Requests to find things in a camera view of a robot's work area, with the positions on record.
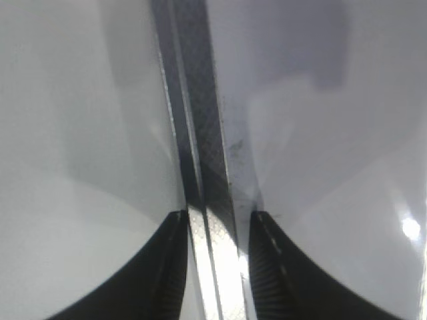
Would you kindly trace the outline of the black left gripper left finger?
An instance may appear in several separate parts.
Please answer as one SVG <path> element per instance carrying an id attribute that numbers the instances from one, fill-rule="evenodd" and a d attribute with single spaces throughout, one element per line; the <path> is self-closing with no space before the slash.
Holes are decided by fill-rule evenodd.
<path id="1" fill-rule="evenodd" d="M 187 277 L 186 211 L 167 215 L 118 272 L 53 319 L 179 319 Z"/>

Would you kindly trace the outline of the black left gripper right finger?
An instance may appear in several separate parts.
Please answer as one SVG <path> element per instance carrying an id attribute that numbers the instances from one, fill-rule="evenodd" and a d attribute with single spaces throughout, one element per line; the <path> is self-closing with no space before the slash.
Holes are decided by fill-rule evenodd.
<path id="1" fill-rule="evenodd" d="M 367 212 L 252 213 L 259 319 L 415 319 L 417 222 Z"/>

